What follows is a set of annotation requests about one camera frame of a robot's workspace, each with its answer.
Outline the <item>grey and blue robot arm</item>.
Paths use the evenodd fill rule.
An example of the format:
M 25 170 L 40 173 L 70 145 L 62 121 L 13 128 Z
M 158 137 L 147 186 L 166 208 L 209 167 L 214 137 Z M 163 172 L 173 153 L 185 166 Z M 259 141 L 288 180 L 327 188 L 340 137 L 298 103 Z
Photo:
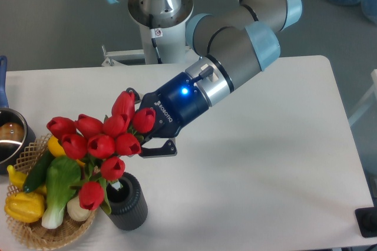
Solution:
M 280 55 L 276 33 L 295 24 L 301 0 L 238 0 L 226 15 L 193 15 L 193 0 L 107 0 L 128 3 L 139 26 L 146 64 L 174 64 L 192 49 L 199 60 L 163 86 L 136 95 L 141 108 L 156 112 L 143 142 L 165 139 L 160 148 L 142 148 L 141 157 L 173 156 L 180 130 L 227 97 Z

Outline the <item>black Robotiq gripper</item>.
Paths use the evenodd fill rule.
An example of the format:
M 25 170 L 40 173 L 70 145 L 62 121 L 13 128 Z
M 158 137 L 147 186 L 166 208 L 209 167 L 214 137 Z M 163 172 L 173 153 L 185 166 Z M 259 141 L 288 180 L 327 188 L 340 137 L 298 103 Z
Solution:
M 140 157 L 172 157 L 177 155 L 176 137 L 180 130 L 209 109 L 209 105 L 189 75 L 179 73 L 154 92 L 143 94 L 128 87 L 139 109 L 152 108 L 156 112 L 150 138 L 168 138 L 161 147 L 141 148 Z

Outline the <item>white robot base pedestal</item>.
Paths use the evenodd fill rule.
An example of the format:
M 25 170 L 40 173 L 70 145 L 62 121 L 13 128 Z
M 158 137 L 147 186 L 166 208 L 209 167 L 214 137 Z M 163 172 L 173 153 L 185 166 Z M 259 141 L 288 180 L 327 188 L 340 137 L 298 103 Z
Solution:
M 108 52 L 102 47 L 104 65 L 137 59 L 146 64 L 184 63 L 188 50 L 186 22 L 193 6 L 193 0 L 128 0 L 128 11 L 139 27 L 143 48 Z

